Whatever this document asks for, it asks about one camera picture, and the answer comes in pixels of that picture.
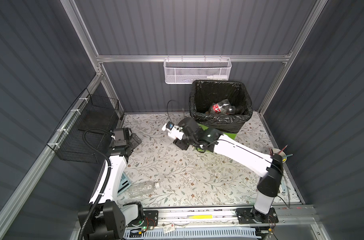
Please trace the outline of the clear bottle red label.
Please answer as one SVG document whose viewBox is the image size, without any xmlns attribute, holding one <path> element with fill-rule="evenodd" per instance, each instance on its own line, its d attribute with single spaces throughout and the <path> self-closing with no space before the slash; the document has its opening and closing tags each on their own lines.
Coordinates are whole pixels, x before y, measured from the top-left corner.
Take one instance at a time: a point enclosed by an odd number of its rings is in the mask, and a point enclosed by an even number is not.
<svg viewBox="0 0 364 240">
<path fill-rule="evenodd" d="M 209 108 L 211 115 L 235 115 L 236 107 L 231 105 L 228 99 L 222 100 L 218 103 L 213 103 Z"/>
</svg>

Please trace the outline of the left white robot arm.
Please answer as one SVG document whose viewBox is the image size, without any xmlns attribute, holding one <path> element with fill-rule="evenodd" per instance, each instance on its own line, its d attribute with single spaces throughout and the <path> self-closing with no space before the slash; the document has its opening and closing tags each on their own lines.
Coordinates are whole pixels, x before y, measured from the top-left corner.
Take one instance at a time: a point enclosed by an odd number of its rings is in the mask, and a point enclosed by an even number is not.
<svg viewBox="0 0 364 240">
<path fill-rule="evenodd" d="M 83 142 L 94 152 L 100 154 L 105 164 L 100 172 L 92 197 L 87 206 L 78 213 L 80 222 L 79 240 L 123 240 L 125 230 L 132 221 L 142 221 L 145 217 L 142 204 L 134 202 L 119 208 L 116 199 L 121 189 L 121 179 L 128 160 L 142 140 L 130 128 L 113 131 L 92 129 L 108 135 L 112 141 L 110 149 L 104 153 L 93 147 L 87 140 L 87 133 L 82 135 Z"/>
</svg>

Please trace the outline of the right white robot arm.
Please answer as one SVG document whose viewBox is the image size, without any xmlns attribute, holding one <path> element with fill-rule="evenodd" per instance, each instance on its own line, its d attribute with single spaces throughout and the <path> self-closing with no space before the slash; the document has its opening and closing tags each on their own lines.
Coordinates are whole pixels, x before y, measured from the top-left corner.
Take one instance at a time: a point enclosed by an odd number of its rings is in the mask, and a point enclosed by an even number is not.
<svg viewBox="0 0 364 240">
<path fill-rule="evenodd" d="M 193 118 L 184 118 L 177 125 L 167 122 L 162 130 L 181 150 L 190 146 L 204 152 L 223 155 L 260 176 L 254 215 L 267 216 L 277 197 L 283 177 L 283 157 L 279 153 L 264 154 L 248 148 L 215 128 L 202 129 Z"/>
</svg>

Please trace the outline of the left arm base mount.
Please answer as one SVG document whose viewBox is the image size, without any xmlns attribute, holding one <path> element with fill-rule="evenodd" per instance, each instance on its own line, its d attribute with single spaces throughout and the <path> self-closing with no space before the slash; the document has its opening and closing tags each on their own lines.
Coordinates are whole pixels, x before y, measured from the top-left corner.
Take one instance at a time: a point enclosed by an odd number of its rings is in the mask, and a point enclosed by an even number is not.
<svg viewBox="0 0 364 240">
<path fill-rule="evenodd" d="M 159 211 L 144 211 L 144 215 L 139 220 L 133 220 L 127 227 L 156 227 L 158 225 Z"/>
</svg>

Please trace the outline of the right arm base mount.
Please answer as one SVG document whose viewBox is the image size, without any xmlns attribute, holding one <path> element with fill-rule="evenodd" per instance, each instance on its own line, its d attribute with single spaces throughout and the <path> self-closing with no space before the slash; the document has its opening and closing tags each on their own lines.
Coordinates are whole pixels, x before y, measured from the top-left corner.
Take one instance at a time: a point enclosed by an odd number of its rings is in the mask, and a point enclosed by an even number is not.
<svg viewBox="0 0 364 240">
<path fill-rule="evenodd" d="M 255 208 L 237 208 L 235 213 L 240 224 L 276 224 L 279 222 L 274 208 L 270 208 L 267 214 L 263 214 Z"/>
</svg>

